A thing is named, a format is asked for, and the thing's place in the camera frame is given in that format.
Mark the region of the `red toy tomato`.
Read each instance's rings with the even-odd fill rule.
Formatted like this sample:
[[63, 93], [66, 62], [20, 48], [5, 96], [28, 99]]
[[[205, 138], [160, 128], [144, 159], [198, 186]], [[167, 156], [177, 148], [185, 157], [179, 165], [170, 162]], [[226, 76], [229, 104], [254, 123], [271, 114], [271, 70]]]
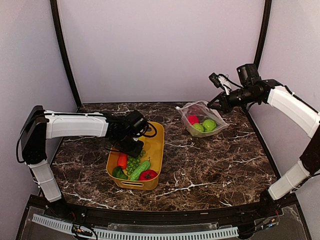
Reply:
[[152, 169], [143, 171], [139, 176], [139, 181], [149, 181], [158, 176], [158, 173]]

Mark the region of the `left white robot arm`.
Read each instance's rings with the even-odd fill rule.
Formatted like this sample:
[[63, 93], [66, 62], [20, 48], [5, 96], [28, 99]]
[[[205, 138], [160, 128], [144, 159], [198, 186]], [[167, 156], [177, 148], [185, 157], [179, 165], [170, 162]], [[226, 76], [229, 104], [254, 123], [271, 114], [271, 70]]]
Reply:
[[30, 112], [18, 137], [15, 154], [20, 164], [26, 164], [51, 210], [60, 218], [67, 218], [70, 206], [47, 161], [46, 141], [64, 137], [106, 138], [115, 151], [137, 157], [144, 143], [138, 138], [149, 128], [145, 117], [137, 110], [127, 115], [111, 113], [69, 113], [44, 110], [36, 105]]

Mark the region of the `red toy apple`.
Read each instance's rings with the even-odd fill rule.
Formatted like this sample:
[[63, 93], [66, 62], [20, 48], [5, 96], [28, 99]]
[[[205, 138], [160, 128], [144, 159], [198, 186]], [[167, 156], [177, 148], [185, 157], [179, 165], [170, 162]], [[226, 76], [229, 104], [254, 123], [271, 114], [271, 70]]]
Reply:
[[199, 120], [199, 118], [198, 118], [196, 115], [189, 115], [189, 116], [187, 117], [187, 119], [188, 119], [188, 121], [189, 121], [189, 123], [190, 123], [191, 125], [199, 124], [199, 123], [200, 123], [200, 120]]

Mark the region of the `green toy cabbage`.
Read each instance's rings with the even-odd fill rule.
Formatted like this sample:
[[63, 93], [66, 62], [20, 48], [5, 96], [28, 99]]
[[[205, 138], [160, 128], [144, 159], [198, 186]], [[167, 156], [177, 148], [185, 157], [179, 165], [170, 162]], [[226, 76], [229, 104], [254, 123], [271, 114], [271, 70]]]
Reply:
[[202, 122], [202, 126], [205, 132], [212, 132], [216, 129], [217, 124], [212, 119], [206, 119]]

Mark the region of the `green toy grapes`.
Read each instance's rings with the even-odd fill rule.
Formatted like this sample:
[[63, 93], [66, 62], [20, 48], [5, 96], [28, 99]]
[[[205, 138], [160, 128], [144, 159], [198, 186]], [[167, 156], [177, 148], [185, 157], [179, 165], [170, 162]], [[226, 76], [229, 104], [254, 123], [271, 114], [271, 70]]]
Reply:
[[128, 156], [126, 174], [130, 176], [133, 171], [140, 165], [142, 157], [146, 154], [146, 151], [143, 149], [137, 157]]

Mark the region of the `clear zip top bag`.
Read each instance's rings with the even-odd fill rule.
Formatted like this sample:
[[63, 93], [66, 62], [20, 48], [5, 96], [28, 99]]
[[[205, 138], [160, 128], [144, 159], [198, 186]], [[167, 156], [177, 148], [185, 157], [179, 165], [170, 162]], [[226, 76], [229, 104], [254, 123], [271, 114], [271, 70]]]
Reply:
[[[200, 100], [194, 102], [188, 102], [184, 106], [176, 106], [175, 109], [181, 116], [181, 121], [186, 128], [186, 130], [196, 138], [205, 138], [216, 135], [222, 130], [225, 130], [229, 127], [229, 124], [226, 123], [217, 110], [213, 110], [207, 107], [207, 101]], [[196, 130], [193, 125], [188, 121], [188, 116], [197, 116], [199, 123], [202, 124], [204, 120], [211, 119], [216, 122], [216, 128], [211, 132], [200, 132]]]

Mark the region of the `green toy lettuce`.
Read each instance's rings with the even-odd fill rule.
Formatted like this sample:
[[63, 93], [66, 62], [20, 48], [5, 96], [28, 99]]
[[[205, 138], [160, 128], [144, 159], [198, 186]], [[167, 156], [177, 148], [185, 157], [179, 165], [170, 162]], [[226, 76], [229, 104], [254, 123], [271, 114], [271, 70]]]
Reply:
[[196, 130], [198, 130], [199, 132], [204, 132], [205, 131], [205, 129], [204, 129], [204, 127], [203, 127], [203, 125], [202, 124], [200, 124], [200, 123], [194, 123], [193, 125], [192, 125]]

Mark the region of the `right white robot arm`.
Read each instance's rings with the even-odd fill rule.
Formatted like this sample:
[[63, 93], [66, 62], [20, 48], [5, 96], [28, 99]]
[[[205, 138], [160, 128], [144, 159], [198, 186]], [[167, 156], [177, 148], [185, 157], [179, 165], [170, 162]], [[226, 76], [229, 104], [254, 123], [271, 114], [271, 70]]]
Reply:
[[212, 99], [207, 107], [229, 113], [234, 107], [250, 103], [265, 103], [278, 110], [295, 123], [310, 139], [304, 152], [281, 178], [266, 191], [267, 196], [255, 205], [255, 213], [266, 217], [280, 200], [308, 179], [320, 173], [320, 114], [297, 99], [293, 92], [274, 79], [255, 78], [252, 84], [232, 90], [220, 76], [211, 78], [216, 88], [223, 91]]

